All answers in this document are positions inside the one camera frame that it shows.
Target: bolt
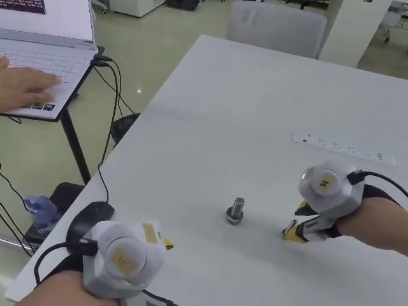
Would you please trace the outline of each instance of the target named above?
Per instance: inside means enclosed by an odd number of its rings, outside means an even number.
[[[236,198],[234,205],[227,209],[227,221],[232,225],[237,225],[244,218],[242,209],[244,208],[245,200],[243,198]]]

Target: power strip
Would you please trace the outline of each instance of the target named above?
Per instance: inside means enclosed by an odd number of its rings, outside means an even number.
[[[381,166],[387,166],[394,168],[396,162],[393,156],[387,155],[382,152],[364,152],[358,150],[352,145],[344,145],[333,140],[333,138],[323,138],[316,135],[312,135],[306,132],[292,131],[292,141],[300,145],[307,145],[318,149],[327,150],[333,153],[343,154],[354,158],[362,159],[364,161],[371,161]]]

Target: tiled floor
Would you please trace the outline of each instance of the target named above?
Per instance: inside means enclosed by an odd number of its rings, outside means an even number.
[[[160,7],[137,19],[110,13],[98,14],[96,36],[122,68],[124,99],[138,112],[183,58],[200,34],[224,37],[232,2],[207,0],[194,12]],[[408,33],[393,31],[389,45],[374,38],[359,68],[408,79]],[[112,80],[107,71],[103,72]],[[113,92],[93,73],[70,106],[91,172],[96,171],[105,144],[113,108]],[[23,120],[22,125],[0,117],[2,172],[24,195],[51,194],[60,182],[81,183],[60,124]],[[0,201],[23,230],[30,216],[0,180]],[[3,224],[0,232],[8,233]],[[0,294],[27,262],[24,253],[0,246]],[[0,300],[0,305],[9,302]]]

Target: laptop screen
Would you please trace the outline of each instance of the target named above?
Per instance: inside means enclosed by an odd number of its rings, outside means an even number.
[[[89,0],[0,0],[0,29],[93,40]]]

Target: hand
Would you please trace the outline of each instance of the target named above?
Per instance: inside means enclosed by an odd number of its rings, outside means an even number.
[[[337,228],[378,249],[408,256],[408,212],[384,198],[365,198],[351,215],[340,218]]]
[[[55,97],[44,90],[61,83],[61,78],[32,68],[9,68],[8,65],[6,56],[0,58],[0,113],[54,100]]]

